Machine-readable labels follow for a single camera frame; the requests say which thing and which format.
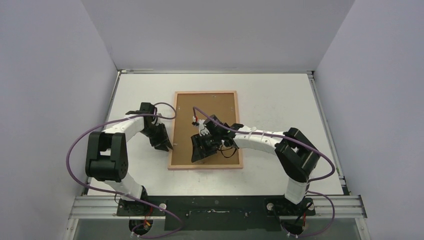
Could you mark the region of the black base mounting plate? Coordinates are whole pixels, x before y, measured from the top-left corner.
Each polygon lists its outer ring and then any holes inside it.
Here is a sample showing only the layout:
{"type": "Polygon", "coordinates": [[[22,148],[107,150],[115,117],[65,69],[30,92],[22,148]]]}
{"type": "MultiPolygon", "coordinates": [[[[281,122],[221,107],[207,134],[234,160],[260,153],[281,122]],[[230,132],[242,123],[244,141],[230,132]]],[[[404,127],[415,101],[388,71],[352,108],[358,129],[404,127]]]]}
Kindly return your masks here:
{"type": "Polygon", "coordinates": [[[279,232],[278,217],[300,226],[303,216],[314,216],[311,198],[293,204],[282,195],[248,196],[149,196],[148,201],[174,214],[133,201],[120,200],[119,217],[164,217],[164,230],[182,227],[184,231],[244,231],[264,229],[279,232]]]}

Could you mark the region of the aluminium front rail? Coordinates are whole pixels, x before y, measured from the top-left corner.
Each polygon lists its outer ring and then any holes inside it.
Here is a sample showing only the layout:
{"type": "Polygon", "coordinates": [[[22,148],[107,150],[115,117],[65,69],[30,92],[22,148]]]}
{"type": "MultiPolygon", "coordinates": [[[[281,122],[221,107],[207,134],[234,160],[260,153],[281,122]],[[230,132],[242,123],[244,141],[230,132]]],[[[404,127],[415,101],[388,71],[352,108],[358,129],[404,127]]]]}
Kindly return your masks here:
{"type": "MultiPolygon", "coordinates": [[[[309,195],[313,200],[315,218],[332,216],[330,202],[323,196],[309,195]]],[[[366,219],[367,213],[360,195],[330,195],[335,209],[335,217],[341,219],[366,219]]],[[[73,202],[70,219],[143,219],[142,215],[118,214],[117,199],[114,196],[77,196],[73,202]]]]}

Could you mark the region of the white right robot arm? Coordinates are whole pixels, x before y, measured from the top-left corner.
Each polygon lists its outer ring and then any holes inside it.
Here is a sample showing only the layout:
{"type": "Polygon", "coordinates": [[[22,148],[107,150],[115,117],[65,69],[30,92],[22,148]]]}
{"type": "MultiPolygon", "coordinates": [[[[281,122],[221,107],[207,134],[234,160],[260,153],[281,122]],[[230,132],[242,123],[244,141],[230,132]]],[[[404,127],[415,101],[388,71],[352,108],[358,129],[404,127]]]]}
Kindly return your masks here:
{"type": "Polygon", "coordinates": [[[303,207],[303,199],[309,187],[309,179],[320,156],[314,145],[297,128],[286,132],[267,132],[240,123],[229,126],[215,115],[209,119],[192,118],[198,133],[191,136],[192,163],[222,152],[225,148],[252,149],[278,158],[288,176],[282,207],[290,215],[303,207]]]}

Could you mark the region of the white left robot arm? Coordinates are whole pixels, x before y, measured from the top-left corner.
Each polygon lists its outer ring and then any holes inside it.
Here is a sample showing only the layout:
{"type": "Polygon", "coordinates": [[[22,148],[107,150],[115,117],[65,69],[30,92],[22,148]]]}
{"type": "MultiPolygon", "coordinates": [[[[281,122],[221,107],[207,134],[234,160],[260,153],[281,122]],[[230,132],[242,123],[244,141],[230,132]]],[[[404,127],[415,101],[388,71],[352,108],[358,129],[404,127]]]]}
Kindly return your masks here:
{"type": "Polygon", "coordinates": [[[146,188],[129,173],[127,142],[140,133],[149,139],[155,150],[171,150],[173,147],[161,117],[156,104],[142,102],[138,110],[128,111],[122,121],[88,136],[86,175],[110,186],[115,195],[120,195],[120,207],[139,216],[150,213],[153,208],[149,205],[146,188]]]}

